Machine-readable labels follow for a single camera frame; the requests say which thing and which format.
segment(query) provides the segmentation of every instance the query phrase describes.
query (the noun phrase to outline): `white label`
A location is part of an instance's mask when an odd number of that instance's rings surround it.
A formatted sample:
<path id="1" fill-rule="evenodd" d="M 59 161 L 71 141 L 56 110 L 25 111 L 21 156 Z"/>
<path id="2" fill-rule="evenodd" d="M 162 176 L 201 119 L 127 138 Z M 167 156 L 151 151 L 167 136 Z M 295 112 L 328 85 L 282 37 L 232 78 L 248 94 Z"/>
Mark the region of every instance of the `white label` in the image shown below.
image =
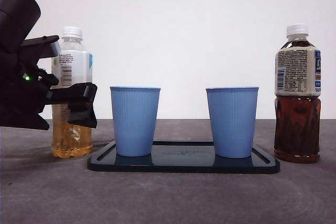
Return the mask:
<path id="1" fill-rule="evenodd" d="M 52 73 L 59 80 L 55 88 L 67 88 L 75 83 L 92 82 L 92 55 L 85 51 L 62 50 L 53 60 Z M 61 104 L 61 122 L 67 122 L 69 114 L 68 105 Z"/>
<path id="2" fill-rule="evenodd" d="M 278 53 L 278 72 L 279 68 L 286 69 L 284 73 L 284 88 L 282 90 L 306 92 L 307 65 L 307 50 L 280 51 Z"/>
<path id="3" fill-rule="evenodd" d="M 321 52 L 314 46 L 282 48 L 276 56 L 275 94 L 321 94 Z"/>

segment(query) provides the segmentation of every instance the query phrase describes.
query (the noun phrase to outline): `bottle cap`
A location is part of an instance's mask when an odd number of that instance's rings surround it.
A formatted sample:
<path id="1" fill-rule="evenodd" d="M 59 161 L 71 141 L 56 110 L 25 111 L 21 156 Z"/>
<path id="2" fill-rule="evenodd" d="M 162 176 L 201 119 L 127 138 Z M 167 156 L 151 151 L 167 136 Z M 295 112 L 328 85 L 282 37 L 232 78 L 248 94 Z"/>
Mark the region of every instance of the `bottle cap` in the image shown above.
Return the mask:
<path id="1" fill-rule="evenodd" d="M 65 26 L 63 27 L 63 36 L 64 37 L 75 37 L 79 39 L 83 39 L 82 37 L 82 29 L 74 26 Z"/>
<path id="2" fill-rule="evenodd" d="M 287 27 L 287 36 L 293 34 L 308 34 L 307 24 L 294 24 Z"/>

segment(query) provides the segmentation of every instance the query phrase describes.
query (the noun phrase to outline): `gray table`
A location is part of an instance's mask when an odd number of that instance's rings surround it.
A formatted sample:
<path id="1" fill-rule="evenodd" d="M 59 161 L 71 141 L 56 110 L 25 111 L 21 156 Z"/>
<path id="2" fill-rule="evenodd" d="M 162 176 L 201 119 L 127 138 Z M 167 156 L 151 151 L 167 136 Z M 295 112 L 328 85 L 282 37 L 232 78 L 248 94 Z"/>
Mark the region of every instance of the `gray table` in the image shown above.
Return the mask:
<path id="1" fill-rule="evenodd" d="M 275 122 L 255 143 L 272 154 Z M 321 122 L 321 160 L 272 175 L 105 173 L 89 157 L 50 154 L 52 131 L 2 128 L 1 224 L 336 223 L 336 120 Z M 113 138 L 100 120 L 93 151 Z M 158 120 L 157 140 L 211 140 L 209 120 Z"/>

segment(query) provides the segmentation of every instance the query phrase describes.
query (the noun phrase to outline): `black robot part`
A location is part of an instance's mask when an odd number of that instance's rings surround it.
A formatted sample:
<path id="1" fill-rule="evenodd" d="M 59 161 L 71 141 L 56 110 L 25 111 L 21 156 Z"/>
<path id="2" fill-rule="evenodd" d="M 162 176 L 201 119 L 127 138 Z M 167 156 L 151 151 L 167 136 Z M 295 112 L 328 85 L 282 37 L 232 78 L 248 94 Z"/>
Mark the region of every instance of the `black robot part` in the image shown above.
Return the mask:
<path id="1" fill-rule="evenodd" d="M 35 0 L 0 0 L 0 126 L 47 130 L 49 124 L 38 114 L 46 104 L 67 103 L 69 123 L 96 127 L 97 86 L 52 89 L 58 79 L 38 68 L 39 59 L 60 53 L 57 35 L 25 40 L 40 15 Z"/>

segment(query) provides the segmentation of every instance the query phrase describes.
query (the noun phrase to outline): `blue paper cup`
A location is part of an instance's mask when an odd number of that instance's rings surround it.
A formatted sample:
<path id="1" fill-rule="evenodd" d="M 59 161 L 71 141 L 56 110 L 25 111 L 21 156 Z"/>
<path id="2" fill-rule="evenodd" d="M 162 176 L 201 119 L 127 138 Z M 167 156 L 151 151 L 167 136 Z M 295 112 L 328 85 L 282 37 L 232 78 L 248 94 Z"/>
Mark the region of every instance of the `blue paper cup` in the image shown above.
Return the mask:
<path id="1" fill-rule="evenodd" d="M 206 89 L 218 156 L 249 157 L 256 121 L 258 87 Z"/>
<path id="2" fill-rule="evenodd" d="M 116 150 L 127 157 L 151 153 L 160 88 L 110 87 Z"/>

